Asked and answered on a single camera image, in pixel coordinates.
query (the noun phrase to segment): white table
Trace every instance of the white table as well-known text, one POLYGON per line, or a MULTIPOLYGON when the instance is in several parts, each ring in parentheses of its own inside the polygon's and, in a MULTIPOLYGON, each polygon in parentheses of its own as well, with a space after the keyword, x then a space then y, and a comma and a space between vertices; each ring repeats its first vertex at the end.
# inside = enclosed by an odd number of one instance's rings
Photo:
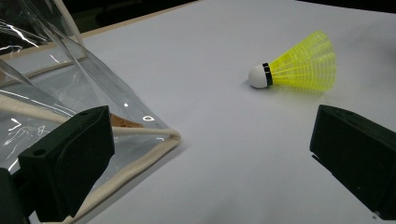
POLYGON ((291 0, 203 0, 85 38, 183 140, 80 223, 383 222, 311 158, 318 105, 396 131, 396 15, 291 0), (315 30, 337 80, 322 95, 255 90, 248 70, 315 30))

